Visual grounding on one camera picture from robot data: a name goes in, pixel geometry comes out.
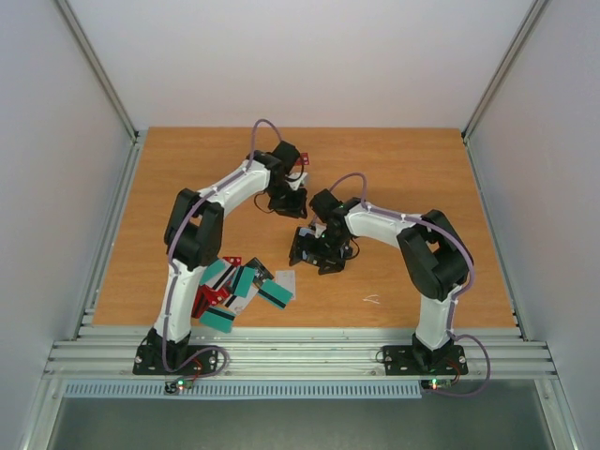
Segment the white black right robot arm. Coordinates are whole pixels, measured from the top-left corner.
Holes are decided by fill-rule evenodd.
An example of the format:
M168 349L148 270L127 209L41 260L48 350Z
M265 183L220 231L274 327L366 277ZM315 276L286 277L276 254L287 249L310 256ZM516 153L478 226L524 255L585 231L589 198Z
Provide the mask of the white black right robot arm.
M318 273L338 273L351 258L350 243L370 238L400 251L409 278L421 294L413 335L414 363L434 371L447 358L458 298L474 282L473 257L444 213L399 213L353 197L346 202L324 189L309 203L321 225L296 229L289 263L314 265Z

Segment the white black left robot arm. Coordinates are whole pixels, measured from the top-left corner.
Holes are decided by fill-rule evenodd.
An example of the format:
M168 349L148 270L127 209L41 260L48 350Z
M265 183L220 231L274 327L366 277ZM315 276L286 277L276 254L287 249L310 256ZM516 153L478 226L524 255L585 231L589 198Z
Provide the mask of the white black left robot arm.
M195 287L201 274L218 259L225 218L240 204L264 192L269 208L289 218L306 218L307 174L292 173L301 158L294 145L282 141L271 152L256 151L232 173L200 190L181 190L164 233L169 278L153 332L160 345L155 360L168 373L188 364L186 343Z

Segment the black leather card holder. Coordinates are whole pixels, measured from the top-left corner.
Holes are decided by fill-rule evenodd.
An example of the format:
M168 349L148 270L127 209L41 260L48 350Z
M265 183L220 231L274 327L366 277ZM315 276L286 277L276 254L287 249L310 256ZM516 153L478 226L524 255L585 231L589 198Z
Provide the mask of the black leather card holder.
M353 257L350 241L340 247L331 245L322 235L307 227L298 227L295 231L289 253L289 266L307 263L318 268L318 274L329 275L341 272L346 261Z

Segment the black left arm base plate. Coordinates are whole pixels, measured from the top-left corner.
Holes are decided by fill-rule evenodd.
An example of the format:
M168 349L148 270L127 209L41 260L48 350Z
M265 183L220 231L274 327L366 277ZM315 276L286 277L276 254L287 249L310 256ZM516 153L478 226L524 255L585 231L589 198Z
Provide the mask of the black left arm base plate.
M164 365L162 358L163 337L151 328L138 346L132 373L134 375L207 375L217 371L218 363L223 361L216 347L194 345L188 333L179 342L168 340L166 344Z

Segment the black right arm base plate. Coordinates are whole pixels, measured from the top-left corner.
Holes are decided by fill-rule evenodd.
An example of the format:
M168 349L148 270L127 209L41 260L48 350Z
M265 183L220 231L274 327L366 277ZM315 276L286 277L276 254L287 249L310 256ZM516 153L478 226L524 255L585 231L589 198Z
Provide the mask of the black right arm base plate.
M469 373L463 348L451 342L435 351L413 345L387 345L381 351L388 376L433 377Z

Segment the teal card front bottom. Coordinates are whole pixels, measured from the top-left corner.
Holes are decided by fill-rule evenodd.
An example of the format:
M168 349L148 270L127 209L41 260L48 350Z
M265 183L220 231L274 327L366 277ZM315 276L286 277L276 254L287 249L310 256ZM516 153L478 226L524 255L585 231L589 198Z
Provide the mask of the teal card front bottom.
M199 323L221 333L229 334L233 329L235 315L229 310L209 307L200 317Z

